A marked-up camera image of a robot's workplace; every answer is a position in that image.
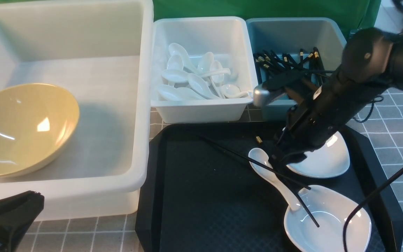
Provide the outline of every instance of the table surface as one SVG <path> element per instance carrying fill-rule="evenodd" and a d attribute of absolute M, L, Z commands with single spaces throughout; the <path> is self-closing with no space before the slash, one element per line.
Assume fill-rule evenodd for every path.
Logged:
<path fill-rule="evenodd" d="M 375 26 L 390 32 L 402 28 L 402 16 L 389 0 L 382 0 Z M 389 89 L 384 98 L 367 122 L 348 125 L 371 140 L 386 175 L 391 176 L 403 166 L 403 91 Z M 365 118 L 368 111 L 369 106 L 358 116 Z M 239 121 L 261 120 L 260 110 L 249 106 Z M 167 126 L 155 110 L 150 124 L 151 139 Z M 392 188 L 403 209 L 403 176 Z M 17 252 L 142 252 L 135 221 L 136 214 L 34 222 Z"/>

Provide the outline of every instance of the green cloth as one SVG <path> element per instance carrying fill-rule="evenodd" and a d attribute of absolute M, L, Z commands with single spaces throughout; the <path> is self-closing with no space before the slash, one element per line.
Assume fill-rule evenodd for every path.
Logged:
<path fill-rule="evenodd" d="M 21 2 L 0 0 L 0 3 Z M 194 16 L 242 19 L 319 16 L 334 20 L 347 38 L 350 30 L 374 26 L 381 0 L 154 0 L 155 20 Z"/>

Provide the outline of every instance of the yellow bowl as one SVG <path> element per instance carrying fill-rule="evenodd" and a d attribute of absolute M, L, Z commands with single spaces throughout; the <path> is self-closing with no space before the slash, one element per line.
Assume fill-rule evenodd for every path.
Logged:
<path fill-rule="evenodd" d="M 0 177 L 43 168 L 61 153 L 79 121 L 66 89 L 24 84 L 0 91 Z"/>

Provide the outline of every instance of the cable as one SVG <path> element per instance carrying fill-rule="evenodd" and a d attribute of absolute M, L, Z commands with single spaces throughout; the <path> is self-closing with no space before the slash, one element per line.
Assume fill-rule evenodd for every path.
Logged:
<path fill-rule="evenodd" d="M 371 103 L 371 108 L 369 109 L 369 113 L 368 113 L 368 116 L 366 116 L 366 118 L 365 119 L 363 119 L 363 120 L 358 120 L 357 118 L 355 118 L 355 117 L 353 117 L 352 119 L 354 119 L 356 122 L 358 122 L 358 123 L 364 123 L 364 122 L 366 122 L 366 121 L 368 121 L 368 119 L 369 119 L 369 117 L 371 116 L 371 114 L 373 113 L 373 110 L 374 110 L 374 104 L 376 103 L 376 102 L 382 102 L 383 101 L 383 96 L 381 96 L 380 94 L 378 95 L 378 96 L 376 96 L 376 98 L 374 98 L 370 103 Z"/>
<path fill-rule="evenodd" d="M 403 168 L 400 169 L 398 172 L 396 172 L 393 176 L 391 176 L 387 181 L 385 181 L 381 186 L 376 188 L 368 197 L 366 197 L 362 203 L 360 203 L 346 218 L 346 221 L 344 222 L 343 226 L 343 247 L 344 251 L 347 252 L 347 245 L 346 245 L 346 230 L 347 226 L 349 225 L 349 222 L 351 219 L 354 217 L 354 215 L 362 209 L 362 207 L 368 202 L 370 202 L 372 199 L 374 199 L 375 196 L 378 196 L 379 193 L 384 190 L 387 186 L 389 186 L 394 180 L 398 179 L 400 176 L 403 175 Z"/>

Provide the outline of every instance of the black tray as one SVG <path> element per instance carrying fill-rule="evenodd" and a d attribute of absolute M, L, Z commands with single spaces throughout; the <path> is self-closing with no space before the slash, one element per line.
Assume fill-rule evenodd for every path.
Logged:
<path fill-rule="evenodd" d="M 136 233 L 144 252 L 299 251 L 283 227 L 287 203 L 251 170 L 247 161 L 223 153 L 195 136 L 218 140 L 248 154 L 284 123 L 172 125 L 150 142 L 147 179 L 141 188 Z M 386 180 L 369 140 L 340 131 L 351 156 L 343 175 L 313 179 L 287 173 L 305 184 L 331 188 L 361 202 Z M 391 188 L 365 207 L 373 222 L 368 252 L 400 251 L 403 212 Z"/>

